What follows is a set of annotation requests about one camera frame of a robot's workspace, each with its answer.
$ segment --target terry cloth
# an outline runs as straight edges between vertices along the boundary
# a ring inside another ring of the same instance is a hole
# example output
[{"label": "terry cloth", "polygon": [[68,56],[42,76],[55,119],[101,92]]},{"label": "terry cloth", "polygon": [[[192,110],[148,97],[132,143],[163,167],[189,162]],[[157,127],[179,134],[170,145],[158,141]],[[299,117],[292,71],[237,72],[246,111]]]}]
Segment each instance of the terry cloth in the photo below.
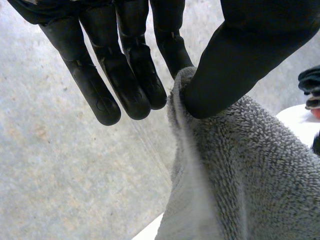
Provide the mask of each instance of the terry cloth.
[{"label": "terry cloth", "polygon": [[156,240],[320,240],[320,159],[250,97],[195,119],[176,77],[172,191]]}]

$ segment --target white surface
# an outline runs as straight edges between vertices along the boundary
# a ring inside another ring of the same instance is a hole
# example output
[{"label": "white surface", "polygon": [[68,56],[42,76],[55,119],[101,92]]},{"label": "white surface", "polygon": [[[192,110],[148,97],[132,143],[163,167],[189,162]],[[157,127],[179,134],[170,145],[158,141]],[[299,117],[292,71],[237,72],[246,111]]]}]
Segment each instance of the white surface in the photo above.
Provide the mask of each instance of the white surface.
[{"label": "white surface", "polygon": [[276,116],[307,146],[311,147],[320,131],[320,120],[305,109],[305,104],[289,107]]},{"label": "white surface", "polygon": [[151,222],[145,229],[143,229],[132,240],[154,240],[158,233],[158,228],[163,217],[163,213]]}]

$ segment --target towel fold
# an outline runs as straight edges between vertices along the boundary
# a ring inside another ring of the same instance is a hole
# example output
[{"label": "towel fold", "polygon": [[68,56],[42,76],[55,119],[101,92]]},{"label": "towel fold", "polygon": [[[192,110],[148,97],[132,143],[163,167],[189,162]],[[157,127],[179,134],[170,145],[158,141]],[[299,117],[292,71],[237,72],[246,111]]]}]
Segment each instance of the towel fold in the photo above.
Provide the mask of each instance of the towel fold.
[{"label": "towel fold", "polygon": [[320,240],[320,159],[250,97],[207,119],[168,98],[177,139],[172,192],[156,240]]}]

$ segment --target towel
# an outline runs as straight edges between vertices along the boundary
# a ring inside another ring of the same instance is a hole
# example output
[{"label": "towel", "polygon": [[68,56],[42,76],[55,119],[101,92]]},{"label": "towel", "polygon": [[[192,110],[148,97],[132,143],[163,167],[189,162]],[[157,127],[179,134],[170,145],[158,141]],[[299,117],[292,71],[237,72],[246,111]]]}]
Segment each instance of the towel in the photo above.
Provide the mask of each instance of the towel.
[{"label": "towel", "polygon": [[250,97],[193,118],[180,71],[168,98],[177,140],[155,240],[320,240],[320,159]]}]

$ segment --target gray floor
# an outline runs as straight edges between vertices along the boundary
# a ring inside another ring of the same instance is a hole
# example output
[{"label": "gray floor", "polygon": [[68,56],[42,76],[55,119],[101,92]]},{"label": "gray floor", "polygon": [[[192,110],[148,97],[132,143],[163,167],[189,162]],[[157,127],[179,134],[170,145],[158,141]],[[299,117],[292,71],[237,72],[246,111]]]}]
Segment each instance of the gray floor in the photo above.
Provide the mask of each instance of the gray floor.
[{"label": "gray floor", "polygon": [[[222,21],[218,0],[187,0],[181,34],[195,64]],[[169,91],[151,15],[146,39]],[[273,114],[302,104],[297,76],[319,63],[318,34],[250,95]],[[1,240],[130,240],[163,212],[174,153],[166,109],[102,126],[40,29],[0,0]]]}]

